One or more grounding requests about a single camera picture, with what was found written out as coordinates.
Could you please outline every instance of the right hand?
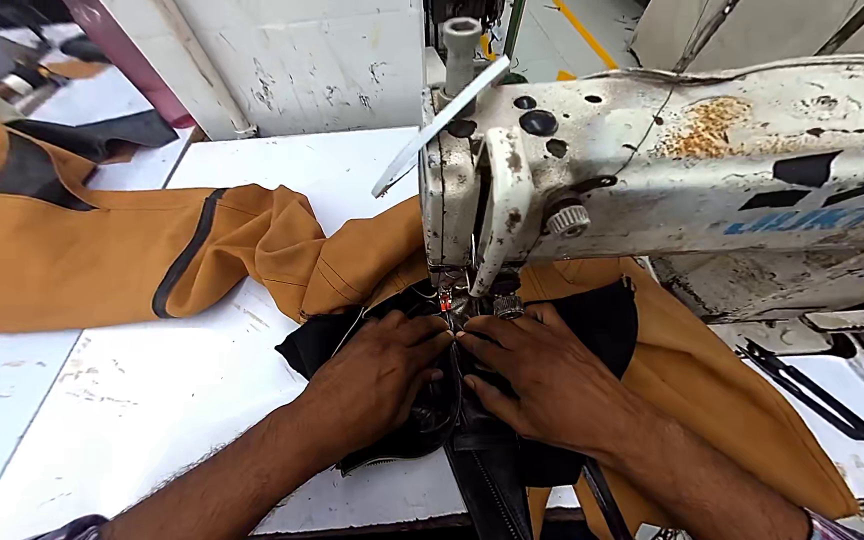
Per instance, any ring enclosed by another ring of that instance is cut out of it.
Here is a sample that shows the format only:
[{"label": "right hand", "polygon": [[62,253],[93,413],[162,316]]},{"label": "right hand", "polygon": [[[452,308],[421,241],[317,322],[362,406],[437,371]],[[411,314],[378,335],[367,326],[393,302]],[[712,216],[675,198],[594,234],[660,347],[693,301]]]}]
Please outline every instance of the right hand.
[{"label": "right hand", "polygon": [[579,341],[551,303],[530,305],[513,321],[474,317],[464,330],[456,335],[462,347],[505,377],[518,399],[474,374],[466,375],[465,383],[523,437],[608,463],[635,444],[655,417]]}]

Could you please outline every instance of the finger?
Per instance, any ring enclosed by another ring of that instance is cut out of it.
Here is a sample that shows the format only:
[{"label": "finger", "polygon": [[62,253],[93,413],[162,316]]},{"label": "finger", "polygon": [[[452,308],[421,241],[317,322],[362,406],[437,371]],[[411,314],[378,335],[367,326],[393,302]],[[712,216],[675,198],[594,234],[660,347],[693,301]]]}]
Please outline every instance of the finger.
[{"label": "finger", "polygon": [[379,326],[385,330],[391,330],[393,328],[398,328],[402,323],[408,322],[409,318],[405,316],[405,313],[399,311],[398,309],[393,309],[385,314],[382,317],[382,320],[379,321]]},{"label": "finger", "polygon": [[534,309],[532,305],[525,308],[525,315],[512,319],[510,322],[516,325],[525,332],[535,332],[537,330],[546,329],[546,324],[536,315],[539,311]]},{"label": "finger", "polygon": [[559,331],[565,329],[570,333],[572,332],[569,325],[566,324],[566,321],[564,321],[562,316],[559,315],[559,311],[555,308],[555,305],[552,305],[549,302],[533,303],[525,308],[525,314],[528,318],[538,321],[549,328]]},{"label": "finger", "polygon": [[522,336],[522,329],[509,321],[503,321],[492,315],[482,315],[468,319],[462,327],[466,332],[477,332],[498,341],[502,347],[512,349],[518,338]]},{"label": "finger", "polygon": [[410,355],[411,366],[415,371],[426,367],[438,357],[439,353],[446,350],[452,343],[452,334],[447,331],[440,331],[435,336],[427,339],[414,347],[408,349]]},{"label": "finger", "polygon": [[448,329],[449,323],[442,317],[434,315],[415,317],[395,329],[395,340],[406,347],[411,347]]},{"label": "finger", "polygon": [[508,372],[512,369],[512,359],[509,350],[502,349],[495,343],[464,331],[455,334],[455,338],[476,359],[484,362],[488,367],[508,378]]},{"label": "finger", "polygon": [[513,430],[522,434],[525,423],[522,420],[521,401],[506,396],[497,387],[474,374],[467,374],[462,380],[479,397],[484,408],[511,426]]},{"label": "finger", "polygon": [[405,399],[402,400],[402,407],[398,410],[398,415],[395,418],[397,426],[401,426],[405,422],[405,419],[408,418],[409,411],[412,409],[412,404],[416,401],[419,391],[429,383],[438,381],[444,376],[445,374],[441,369],[429,368],[422,370],[412,379],[409,389],[405,392]]}]

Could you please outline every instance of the left hand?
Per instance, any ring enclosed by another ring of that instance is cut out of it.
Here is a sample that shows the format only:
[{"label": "left hand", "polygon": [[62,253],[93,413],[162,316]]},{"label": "left hand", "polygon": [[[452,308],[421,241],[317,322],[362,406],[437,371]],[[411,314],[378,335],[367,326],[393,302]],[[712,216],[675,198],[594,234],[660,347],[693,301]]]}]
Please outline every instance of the left hand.
[{"label": "left hand", "polygon": [[288,407],[325,466],[401,426],[419,390],[443,376],[429,364],[452,342],[440,317],[398,310],[369,319]]}]

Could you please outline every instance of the forearm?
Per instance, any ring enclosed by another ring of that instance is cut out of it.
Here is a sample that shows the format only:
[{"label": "forearm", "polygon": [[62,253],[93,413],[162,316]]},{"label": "forearm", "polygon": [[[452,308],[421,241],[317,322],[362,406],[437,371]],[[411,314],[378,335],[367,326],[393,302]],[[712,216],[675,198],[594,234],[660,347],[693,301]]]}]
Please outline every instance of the forearm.
[{"label": "forearm", "polygon": [[694,538],[807,540],[806,513],[705,441],[642,403],[638,435],[606,463]]},{"label": "forearm", "polygon": [[286,405],[102,529],[103,539],[222,540],[248,535],[335,460]]}]

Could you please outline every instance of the floor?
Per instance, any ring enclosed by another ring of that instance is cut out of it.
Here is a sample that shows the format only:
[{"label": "floor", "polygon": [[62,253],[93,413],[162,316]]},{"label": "floor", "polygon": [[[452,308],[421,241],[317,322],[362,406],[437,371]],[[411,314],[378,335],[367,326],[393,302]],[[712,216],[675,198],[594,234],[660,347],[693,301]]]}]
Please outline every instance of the floor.
[{"label": "floor", "polygon": [[512,72],[543,83],[637,67],[626,46],[641,16],[635,0],[528,0]]}]

